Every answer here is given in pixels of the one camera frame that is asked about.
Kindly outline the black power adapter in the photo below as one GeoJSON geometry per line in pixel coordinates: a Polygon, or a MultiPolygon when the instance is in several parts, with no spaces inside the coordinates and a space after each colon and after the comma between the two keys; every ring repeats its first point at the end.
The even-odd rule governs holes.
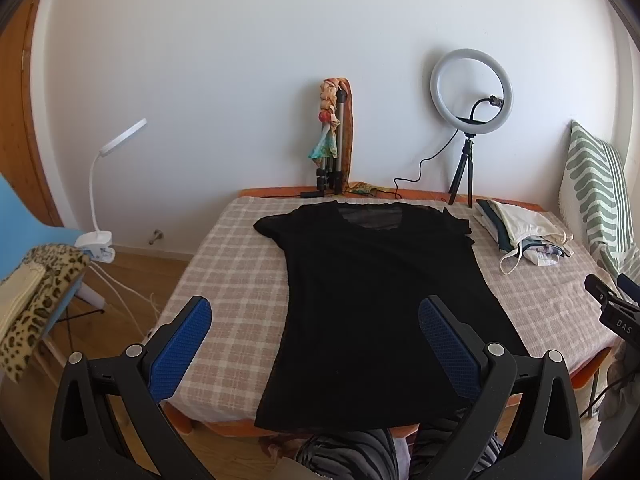
{"type": "Polygon", "coordinates": [[[315,197],[323,197],[324,196],[324,192],[323,191],[304,191],[304,192],[300,192],[300,198],[315,198],[315,197]]]}

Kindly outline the white tote bag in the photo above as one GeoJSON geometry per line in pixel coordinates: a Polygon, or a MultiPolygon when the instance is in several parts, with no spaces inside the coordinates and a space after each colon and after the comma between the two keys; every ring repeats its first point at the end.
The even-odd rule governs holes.
{"type": "Polygon", "coordinates": [[[504,275],[511,274],[523,258],[535,266],[555,266],[573,255],[573,235],[540,212],[496,200],[478,200],[477,205],[496,228],[503,252],[499,268],[504,275]]]}

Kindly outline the black mini tripod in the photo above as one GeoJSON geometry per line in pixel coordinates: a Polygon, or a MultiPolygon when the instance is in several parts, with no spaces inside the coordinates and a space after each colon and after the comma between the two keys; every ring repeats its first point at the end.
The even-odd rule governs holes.
{"type": "Polygon", "coordinates": [[[466,204],[468,205],[469,208],[473,207],[473,186],[474,186],[473,146],[474,146],[474,136],[472,134],[465,133],[465,140],[464,140],[460,160],[458,162],[456,172],[454,173],[454,178],[452,179],[449,190],[448,190],[449,205],[452,205],[456,201],[460,191],[460,185],[462,182],[463,175],[466,174],[466,177],[468,178],[468,192],[466,193],[466,204]]]}

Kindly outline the metal door stopper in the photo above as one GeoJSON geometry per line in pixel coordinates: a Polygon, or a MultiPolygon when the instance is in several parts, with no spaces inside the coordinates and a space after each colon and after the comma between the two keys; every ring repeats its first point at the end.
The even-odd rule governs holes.
{"type": "Polygon", "coordinates": [[[161,230],[155,230],[149,239],[149,245],[152,246],[159,240],[162,240],[163,238],[164,238],[164,233],[161,230]]]}

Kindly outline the blue chair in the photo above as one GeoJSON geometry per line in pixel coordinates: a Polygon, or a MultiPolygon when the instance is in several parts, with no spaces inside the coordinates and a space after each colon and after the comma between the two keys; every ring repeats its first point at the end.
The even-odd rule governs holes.
{"type": "Polygon", "coordinates": [[[6,278],[21,263],[29,249],[50,243],[74,246],[82,234],[78,230],[40,222],[5,177],[1,177],[0,214],[1,278],[6,278]]]}

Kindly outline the green white striped pillow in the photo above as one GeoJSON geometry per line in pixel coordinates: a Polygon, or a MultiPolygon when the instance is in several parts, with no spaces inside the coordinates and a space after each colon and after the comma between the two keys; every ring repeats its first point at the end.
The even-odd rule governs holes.
{"type": "Polygon", "coordinates": [[[614,146],[570,123],[559,192],[561,217],[576,240],[612,278],[639,279],[639,246],[622,160],[614,146]]]}

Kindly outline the leopard print cloth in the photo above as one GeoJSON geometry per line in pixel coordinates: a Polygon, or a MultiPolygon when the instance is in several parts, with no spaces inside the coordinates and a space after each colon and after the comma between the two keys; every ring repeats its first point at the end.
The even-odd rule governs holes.
{"type": "Polygon", "coordinates": [[[1,371],[12,382],[22,379],[54,312],[89,262],[76,247],[39,245],[1,282],[1,371]]]}

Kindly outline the black t-shirt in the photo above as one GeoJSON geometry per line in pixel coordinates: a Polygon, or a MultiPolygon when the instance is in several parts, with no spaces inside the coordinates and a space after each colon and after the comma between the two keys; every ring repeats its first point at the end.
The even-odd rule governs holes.
{"type": "Polygon", "coordinates": [[[282,250],[288,274],[259,428],[395,428],[449,408],[456,394],[419,325],[429,296],[484,341],[526,351],[476,261],[470,222],[449,211],[324,202],[254,228],[282,250]]]}

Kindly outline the orange patterned scarf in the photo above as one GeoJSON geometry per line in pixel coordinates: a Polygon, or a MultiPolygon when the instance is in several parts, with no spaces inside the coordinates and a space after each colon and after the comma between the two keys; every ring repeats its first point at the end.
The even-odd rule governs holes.
{"type": "Polygon", "coordinates": [[[354,110],[352,109],[352,88],[349,81],[341,77],[338,88],[343,90],[345,95],[342,127],[342,144],[341,144],[341,172],[342,183],[341,192],[346,193],[349,187],[349,175],[352,169],[352,144],[354,144],[354,110]]]}

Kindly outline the dark green folded garment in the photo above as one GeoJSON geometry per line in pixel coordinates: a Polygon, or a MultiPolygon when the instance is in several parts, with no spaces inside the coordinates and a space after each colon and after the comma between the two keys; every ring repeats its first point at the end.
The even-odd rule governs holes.
{"type": "Polygon", "coordinates": [[[491,235],[502,252],[514,249],[502,218],[488,200],[477,200],[474,218],[491,235]]]}

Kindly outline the wooden door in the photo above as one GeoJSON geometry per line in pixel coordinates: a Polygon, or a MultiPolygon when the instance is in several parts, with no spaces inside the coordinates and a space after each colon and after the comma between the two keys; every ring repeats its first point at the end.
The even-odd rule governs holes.
{"type": "Polygon", "coordinates": [[[1,34],[1,174],[34,216],[60,226],[38,151],[32,98],[30,58],[40,0],[23,0],[1,34]]]}

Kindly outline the colourful floral scarf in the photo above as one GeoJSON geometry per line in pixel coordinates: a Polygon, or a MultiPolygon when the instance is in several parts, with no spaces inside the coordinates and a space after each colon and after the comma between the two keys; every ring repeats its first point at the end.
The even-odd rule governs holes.
{"type": "Polygon", "coordinates": [[[336,130],[341,119],[337,117],[337,93],[342,90],[338,88],[339,84],[338,78],[328,78],[320,84],[320,140],[308,155],[318,167],[323,159],[338,156],[336,130]]]}

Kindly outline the striped trousers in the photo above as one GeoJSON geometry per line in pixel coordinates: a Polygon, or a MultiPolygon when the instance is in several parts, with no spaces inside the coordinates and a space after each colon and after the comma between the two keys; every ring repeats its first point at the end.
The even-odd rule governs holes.
{"type": "Polygon", "coordinates": [[[417,479],[442,452],[466,409],[419,427],[413,446],[388,429],[315,434],[298,449],[295,461],[326,479],[417,479]]]}

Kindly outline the white clip desk lamp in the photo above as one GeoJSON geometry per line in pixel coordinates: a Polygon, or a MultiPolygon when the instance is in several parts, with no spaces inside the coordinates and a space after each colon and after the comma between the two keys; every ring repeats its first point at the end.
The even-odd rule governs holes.
{"type": "Polygon", "coordinates": [[[120,179],[112,179],[112,173],[106,167],[110,160],[126,148],[141,130],[148,126],[146,118],[140,118],[121,133],[106,141],[93,156],[88,171],[88,206],[91,226],[76,238],[75,246],[85,252],[93,262],[112,263],[116,256],[114,234],[108,222],[101,214],[111,203],[110,199],[117,190],[120,179]]]}

